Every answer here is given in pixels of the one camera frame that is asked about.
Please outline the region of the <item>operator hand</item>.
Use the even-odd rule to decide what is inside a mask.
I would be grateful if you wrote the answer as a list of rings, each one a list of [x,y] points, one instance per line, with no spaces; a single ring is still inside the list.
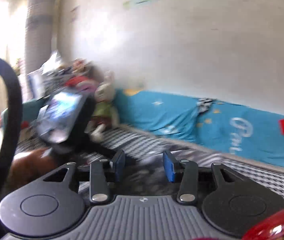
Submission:
[[[57,162],[48,154],[48,148],[39,148],[15,155],[6,185],[18,189],[57,168]]]

